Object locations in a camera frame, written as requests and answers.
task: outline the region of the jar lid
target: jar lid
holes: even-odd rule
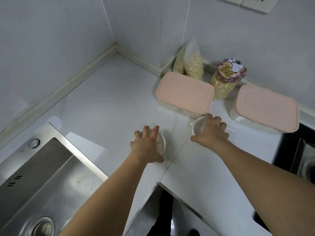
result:
[[[247,74],[247,69],[239,60],[224,59],[220,61],[217,75],[223,82],[239,82]]]
[[[162,78],[156,96],[158,100],[197,114],[208,112],[215,89],[212,85],[175,72]]]
[[[283,132],[299,128],[300,111],[293,99],[254,85],[240,88],[236,110],[244,118]]]

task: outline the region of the sink strainer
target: sink strainer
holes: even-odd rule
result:
[[[41,217],[35,220],[27,232],[27,236],[53,236],[55,226],[49,217]]]

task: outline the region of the small white bowl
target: small white bowl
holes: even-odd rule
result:
[[[194,124],[192,125],[191,133],[193,136],[200,135],[204,129],[204,126],[206,126],[207,116],[200,117],[196,119]]]
[[[151,135],[151,132],[153,131],[153,129],[149,129],[149,136]],[[165,151],[165,138],[162,135],[162,133],[158,132],[157,135],[157,151],[160,155],[163,155],[164,151]]]

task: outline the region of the stainless steel sink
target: stainless steel sink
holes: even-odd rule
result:
[[[107,176],[50,124],[0,164],[0,235],[58,235]]]

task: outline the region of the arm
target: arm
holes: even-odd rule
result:
[[[315,186],[234,146],[225,129],[208,115],[191,140],[219,155],[273,236],[314,235]]]
[[[163,162],[158,153],[156,138],[159,126],[151,136],[149,127],[143,137],[135,132],[131,151],[120,167],[92,194],[73,216],[60,236],[111,235],[121,236],[127,222],[132,200],[143,171],[148,163]]]

